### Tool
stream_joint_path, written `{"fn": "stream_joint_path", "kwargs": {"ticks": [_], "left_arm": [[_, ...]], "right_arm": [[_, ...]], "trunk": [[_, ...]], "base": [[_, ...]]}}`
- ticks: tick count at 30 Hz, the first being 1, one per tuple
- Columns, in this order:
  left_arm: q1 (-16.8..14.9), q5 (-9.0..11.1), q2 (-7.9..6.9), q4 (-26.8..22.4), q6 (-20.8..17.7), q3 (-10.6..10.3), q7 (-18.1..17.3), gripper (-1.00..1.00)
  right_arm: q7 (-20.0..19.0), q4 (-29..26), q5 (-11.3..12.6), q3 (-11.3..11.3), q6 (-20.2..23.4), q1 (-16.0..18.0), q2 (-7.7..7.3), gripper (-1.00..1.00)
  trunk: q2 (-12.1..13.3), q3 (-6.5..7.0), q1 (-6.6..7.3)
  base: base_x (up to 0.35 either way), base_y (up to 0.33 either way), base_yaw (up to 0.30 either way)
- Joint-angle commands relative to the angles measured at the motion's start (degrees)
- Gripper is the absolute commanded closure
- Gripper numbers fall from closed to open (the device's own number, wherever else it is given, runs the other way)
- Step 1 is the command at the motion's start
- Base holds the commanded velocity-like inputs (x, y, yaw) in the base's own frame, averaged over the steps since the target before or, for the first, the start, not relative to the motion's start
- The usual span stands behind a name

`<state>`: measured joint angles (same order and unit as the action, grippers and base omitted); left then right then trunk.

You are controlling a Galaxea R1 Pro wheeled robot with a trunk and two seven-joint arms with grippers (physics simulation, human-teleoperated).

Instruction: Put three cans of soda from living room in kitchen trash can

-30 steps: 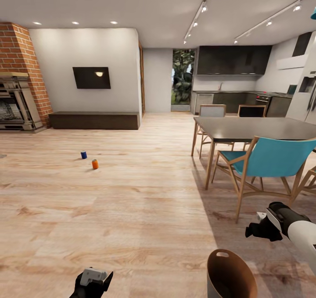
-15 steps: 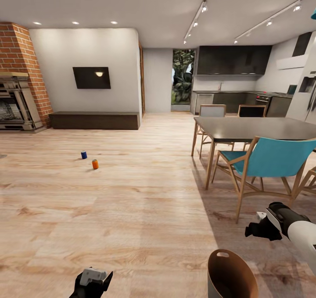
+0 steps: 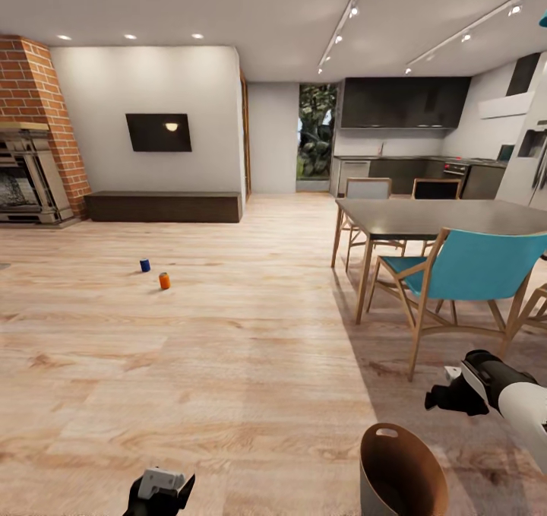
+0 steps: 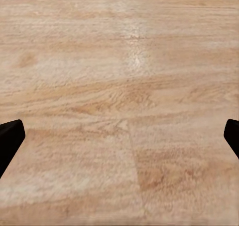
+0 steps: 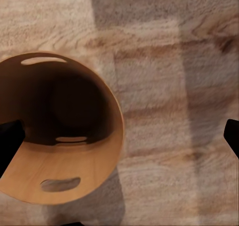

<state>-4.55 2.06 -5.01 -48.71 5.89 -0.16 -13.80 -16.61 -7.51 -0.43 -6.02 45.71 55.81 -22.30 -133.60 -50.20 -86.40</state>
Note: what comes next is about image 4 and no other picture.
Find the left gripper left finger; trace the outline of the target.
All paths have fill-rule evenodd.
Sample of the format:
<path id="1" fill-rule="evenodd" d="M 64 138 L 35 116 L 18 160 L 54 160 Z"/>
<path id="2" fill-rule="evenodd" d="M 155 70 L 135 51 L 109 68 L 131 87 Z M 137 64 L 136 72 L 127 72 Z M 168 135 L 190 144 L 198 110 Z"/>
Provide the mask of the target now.
<path id="1" fill-rule="evenodd" d="M 25 130 L 20 119 L 0 125 L 0 178 L 24 139 Z"/>

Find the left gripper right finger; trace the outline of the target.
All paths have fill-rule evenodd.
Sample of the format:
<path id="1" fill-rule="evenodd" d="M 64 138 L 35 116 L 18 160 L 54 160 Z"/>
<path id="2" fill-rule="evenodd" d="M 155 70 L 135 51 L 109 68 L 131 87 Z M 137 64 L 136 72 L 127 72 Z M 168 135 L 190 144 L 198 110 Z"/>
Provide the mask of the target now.
<path id="1" fill-rule="evenodd" d="M 227 121 L 224 138 L 239 158 L 239 121 L 233 119 Z"/>

